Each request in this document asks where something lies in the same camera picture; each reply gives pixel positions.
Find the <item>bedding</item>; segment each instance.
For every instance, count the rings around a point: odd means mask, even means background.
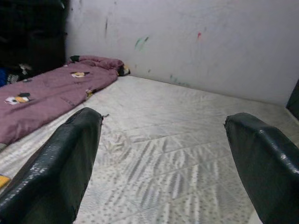
[[[128,76],[2,150],[0,173],[12,178],[83,107],[109,116],[75,224],[247,224],[254,208],[226,117],[248,112],[299,145],[299,125],[283,107]]]
[[[77,56],[66,66],[0,88],[0,149],[85,101],[117,77],[123,62]]]

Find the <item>pink blanket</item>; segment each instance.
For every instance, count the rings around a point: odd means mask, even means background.
[[[81,56],[78,62],[0,88],[0,149],[117,80],[123,62]]]

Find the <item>black cabinet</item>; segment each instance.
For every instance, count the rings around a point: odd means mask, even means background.
[[[1,0],[0,64],[37,75],[64,64],[66,0]]]

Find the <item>quilted mattress cover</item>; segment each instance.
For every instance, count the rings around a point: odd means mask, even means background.
[[[76,224],[247,224],[254,208],[229,149],[226,117],[251,113],[299,146],[299,125],[283,107],[129,76],[1,151],[0,173],[12,178],[86,106],[109,116]]]

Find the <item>blue object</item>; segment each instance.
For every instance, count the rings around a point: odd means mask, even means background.
[[[7,79],[7,75],[5,69],[0,68],[0,87],[6,85],[6,79]]]

